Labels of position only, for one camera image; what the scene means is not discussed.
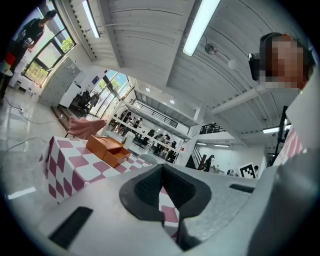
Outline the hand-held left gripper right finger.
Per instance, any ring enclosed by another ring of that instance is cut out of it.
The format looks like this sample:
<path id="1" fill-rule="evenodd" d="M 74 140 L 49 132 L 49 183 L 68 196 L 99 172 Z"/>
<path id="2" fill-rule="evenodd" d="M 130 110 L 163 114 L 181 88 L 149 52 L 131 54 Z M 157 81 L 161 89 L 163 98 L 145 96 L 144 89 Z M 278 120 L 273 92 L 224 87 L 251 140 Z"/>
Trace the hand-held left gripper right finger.
<path id="1" fill-rule="evenodd" d="M 257 183 L 163 164 L 162 185 L 178 211 L 177 245 L 189 250 L 215 235 L 236 216 Z"/>

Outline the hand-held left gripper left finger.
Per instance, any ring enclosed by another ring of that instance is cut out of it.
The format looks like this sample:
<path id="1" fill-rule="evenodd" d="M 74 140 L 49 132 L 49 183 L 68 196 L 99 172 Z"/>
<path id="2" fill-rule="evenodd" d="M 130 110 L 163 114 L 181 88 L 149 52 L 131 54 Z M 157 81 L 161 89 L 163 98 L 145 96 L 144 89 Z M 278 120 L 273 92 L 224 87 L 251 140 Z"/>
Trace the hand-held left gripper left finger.
<path id="1" fill-rule="evenodd" d="M 63 200 L 39 223 L 49 238 L 79 207 L 92 212 L 67 252 L 76 256 L 177 256 L 181 248 L 158 221 L 144 221 L 125 209 L 120 189 L 151 166 L 107 177 L 91 183 Z"/>

